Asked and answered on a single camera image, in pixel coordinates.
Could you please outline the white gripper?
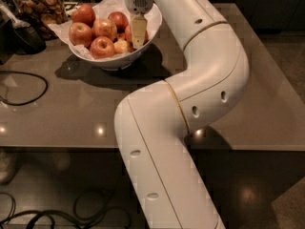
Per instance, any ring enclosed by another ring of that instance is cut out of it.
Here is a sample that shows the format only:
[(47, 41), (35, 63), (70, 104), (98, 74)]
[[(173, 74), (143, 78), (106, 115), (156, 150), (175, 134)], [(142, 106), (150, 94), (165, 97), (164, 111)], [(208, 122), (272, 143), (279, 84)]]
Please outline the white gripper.
[(144, 45), (146, 37), (147, 19), (143, 14), (153, 7), (153, 0), (125, 0), (128, 11), (134, 16), (131, 19), (132, 44), (135, 49)]

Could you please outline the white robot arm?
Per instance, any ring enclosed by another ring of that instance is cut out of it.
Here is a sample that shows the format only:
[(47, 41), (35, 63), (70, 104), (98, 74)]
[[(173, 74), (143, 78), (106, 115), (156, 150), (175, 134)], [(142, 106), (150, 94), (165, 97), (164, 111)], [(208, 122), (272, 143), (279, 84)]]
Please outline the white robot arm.
[(236, 33), (208, 0), (125, 0), (142, 13), (154, 2), (186, 69), (118, 105), (116, 139), (150, 229), (225, 229), (184, 138), (227, 114), (249, 79)]

